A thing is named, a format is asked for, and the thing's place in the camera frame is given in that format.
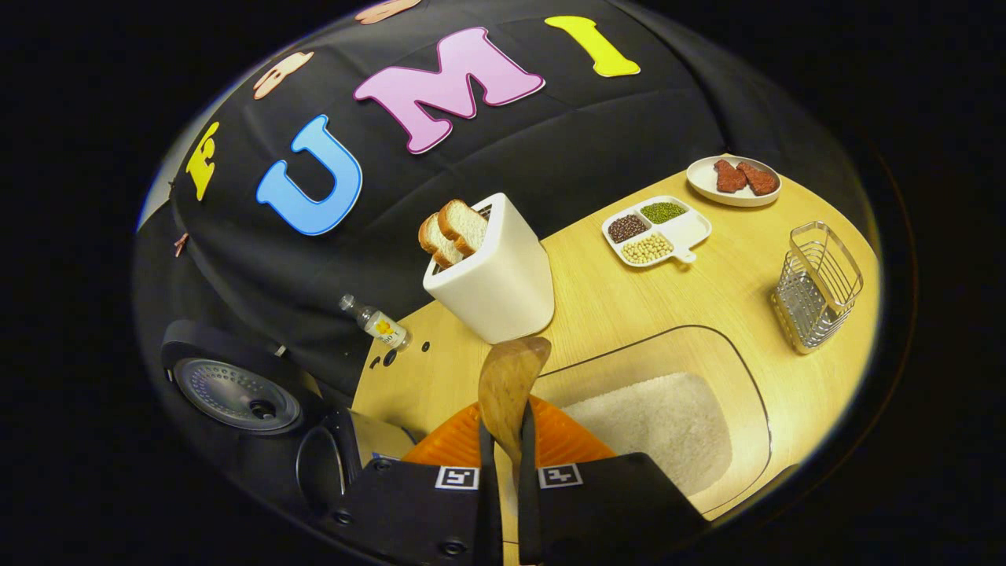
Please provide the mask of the red meat piece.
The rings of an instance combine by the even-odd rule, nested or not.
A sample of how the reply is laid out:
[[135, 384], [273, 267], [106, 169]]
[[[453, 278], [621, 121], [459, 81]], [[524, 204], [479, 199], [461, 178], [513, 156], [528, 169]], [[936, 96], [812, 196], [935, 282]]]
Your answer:
[[740, 162], [736, 165], [736, 169], [743, 173], [754, 196], [768, 196], [780, 188], [780, 180], [773, 173], [760, 171], [747, 162]]
[[719, 193], [734, 194], [748, 184], [747, 176], [725, 159], [718, 159], [714, 164], [714, 170], [716, 190]]

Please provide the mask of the white toaster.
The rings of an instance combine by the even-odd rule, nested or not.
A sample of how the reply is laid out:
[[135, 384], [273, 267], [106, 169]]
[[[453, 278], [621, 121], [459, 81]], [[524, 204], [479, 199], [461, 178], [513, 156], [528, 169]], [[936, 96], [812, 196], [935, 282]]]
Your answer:
[[556, 312], [556, 298], [538, 235], [506, 194], [471, 208], [488, 221], [482, 247], [446, 270], [431, 260], [424, 290], [486, 343], [542, 331]]

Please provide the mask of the wire metal chopstick holder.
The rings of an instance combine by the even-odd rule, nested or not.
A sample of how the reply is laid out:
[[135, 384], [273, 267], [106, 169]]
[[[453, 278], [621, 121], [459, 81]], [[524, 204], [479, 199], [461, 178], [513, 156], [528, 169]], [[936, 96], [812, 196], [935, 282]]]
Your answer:
[[808, 355], [848, 318], [865, 276], [837, 233], [821, 221], [789, 233], [770, 301], [795, 351]]

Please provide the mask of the round white plate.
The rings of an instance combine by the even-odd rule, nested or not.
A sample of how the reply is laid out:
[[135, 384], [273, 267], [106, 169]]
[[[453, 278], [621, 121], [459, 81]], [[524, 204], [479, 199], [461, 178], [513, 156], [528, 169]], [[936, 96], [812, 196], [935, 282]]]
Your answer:
[[[747, 162], [760, 171], [768, 171], [773, 173], [780, 180], [780, 188], [775, 191], [775, 193], [769, 194], [768, 196], [754, 196], [751, 187], [747, 184], [744, 189], [736, 191], [734, 194], [719, 193], [716, 189], [716, 172], [714, 170], [714, 164], [718, 159], [725, 159], [729, 161], [730, 164], [736, 166], [740, 162]], [[736, 156], [732, 154], [723, 154], [720, 156], [709, 156], [705, 158], [698, 159], [689, 166], [686, 171], [686, 176], [688, 183], [693, 187], [697, 193], [701, 196], [707, 197], [708, 200], [713, 200], [715, 203], [726, 204], [730, 207], [738, 208], [758, 208], [765, 207], [768, 204], [773, 203], [782, 193], [782, 178], [768, 165], [762, 164], [761, 161], [757, 161], [751, 158], [746, 158], [742, 156]]]

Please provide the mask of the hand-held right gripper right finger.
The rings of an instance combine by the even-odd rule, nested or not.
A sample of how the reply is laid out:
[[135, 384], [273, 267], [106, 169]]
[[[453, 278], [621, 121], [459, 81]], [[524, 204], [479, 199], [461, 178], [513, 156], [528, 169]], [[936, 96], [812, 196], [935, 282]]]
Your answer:
[[536, 465], [540, 425], [529, 402], [519, 471], [519, 563], [651, 566], [711, 529], [647, 454]]

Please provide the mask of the wooden spoon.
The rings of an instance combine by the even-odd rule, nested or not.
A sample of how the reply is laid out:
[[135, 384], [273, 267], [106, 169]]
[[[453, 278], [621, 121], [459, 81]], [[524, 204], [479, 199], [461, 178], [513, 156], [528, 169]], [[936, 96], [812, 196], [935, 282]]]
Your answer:
[[493, 345], [478, 383], [482, 423], [512, 462], [514, 492], [519, 491], [523, 416], [534, 382], [551, 355], [542, 336], [525, 336]]

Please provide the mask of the black rice cooker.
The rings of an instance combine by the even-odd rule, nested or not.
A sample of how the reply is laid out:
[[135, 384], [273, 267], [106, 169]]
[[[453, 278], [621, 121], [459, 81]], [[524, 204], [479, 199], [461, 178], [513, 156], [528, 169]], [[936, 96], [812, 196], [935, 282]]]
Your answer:
[[163, 336], [165, 375], [194, 414], [234, 445], [234, 479], [286, 513], [322, 516], [371, 460], [399, 460], [418, 434], [352, 410], [294, 362], [193, 320]]

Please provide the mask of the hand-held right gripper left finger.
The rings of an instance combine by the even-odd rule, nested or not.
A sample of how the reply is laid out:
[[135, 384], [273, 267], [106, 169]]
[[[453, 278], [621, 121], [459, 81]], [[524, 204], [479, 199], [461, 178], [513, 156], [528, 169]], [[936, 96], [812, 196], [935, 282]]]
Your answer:
[[493, 442], [470, 405], [416, 441], [338, 408], [322, 423], [322, 513], [388, 566], [504, 566]]

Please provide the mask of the white divided dish with beans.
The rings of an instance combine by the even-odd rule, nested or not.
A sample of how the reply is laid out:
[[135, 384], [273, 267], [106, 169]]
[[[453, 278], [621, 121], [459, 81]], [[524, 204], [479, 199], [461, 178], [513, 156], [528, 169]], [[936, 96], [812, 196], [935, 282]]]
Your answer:
[[689, 265], [694, 247], [712, 232], [711, 222], [676, 197], [647, 198], [611, 215], [601, 233], [611, 250], [629, 267], [651, 267], [667, 261]]

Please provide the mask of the white container with clear lid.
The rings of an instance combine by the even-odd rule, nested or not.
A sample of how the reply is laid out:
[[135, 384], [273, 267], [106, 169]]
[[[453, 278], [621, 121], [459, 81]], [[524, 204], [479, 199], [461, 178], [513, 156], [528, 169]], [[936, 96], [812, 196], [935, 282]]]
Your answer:
[[702, 377], [729, 426], [729, 469], [705, 490], [690, 497], [684, 494], [705, 519], [715, 520], [747, 497], [770, 459], [770, 429], [762, 395], [739, 351], [721, 333], [699, 325], [675, 327], [543, 373], [532, 393], [563, 409], [595, 395], [672, 373]]

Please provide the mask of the black backdrop cloth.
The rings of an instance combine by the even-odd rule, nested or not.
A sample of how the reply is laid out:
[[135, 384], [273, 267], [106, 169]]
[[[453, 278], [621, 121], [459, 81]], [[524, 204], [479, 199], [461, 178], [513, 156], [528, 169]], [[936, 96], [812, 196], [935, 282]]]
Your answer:
[[151, 375], [167, 326], [197, 320], [284, 345], [348, 401], [369, 340], [340, 297], [396, 318], [430, 302], [417, 230], [452, 198], [505, 193], [548, 237], [729, 152], [874, 232], [826, 126], [743, 58], [630, 0], [423, 0], [370, 25], [323, 20], [197, 122], [135, 240]]

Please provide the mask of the toast bread slice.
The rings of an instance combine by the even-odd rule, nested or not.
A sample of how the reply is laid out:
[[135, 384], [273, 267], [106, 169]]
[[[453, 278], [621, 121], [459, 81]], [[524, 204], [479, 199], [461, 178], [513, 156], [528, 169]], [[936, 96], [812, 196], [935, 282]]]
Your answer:
[[480, 250], [488, 229], [487, 219], [460, 198], [453, 198], [439, 209], [437, 223], [439, 232], [464, 258]]
[[418, 243], [431, 255], [432, 261], [442, 270], [446, 270], [464, 260], [464, 255], [457, 250], [453, 241], [442, 235], [439, 229], [437, 214], [429, 215], [421, 223]]

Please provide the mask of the small clear bottle yellow label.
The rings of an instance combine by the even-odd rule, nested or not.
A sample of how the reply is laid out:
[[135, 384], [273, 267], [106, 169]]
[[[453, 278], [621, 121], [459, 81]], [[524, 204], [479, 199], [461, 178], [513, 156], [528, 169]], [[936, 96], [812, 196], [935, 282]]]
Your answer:
[[344, 294], [339, 300], [339, 307], [356, 321], [360, 329], [382, 343], [389, 350], [401, 351], [412, 343], [412, 334], [406, 327], [389, 318], [384, 312], [373, 306], [356, 300], [351, 294]]

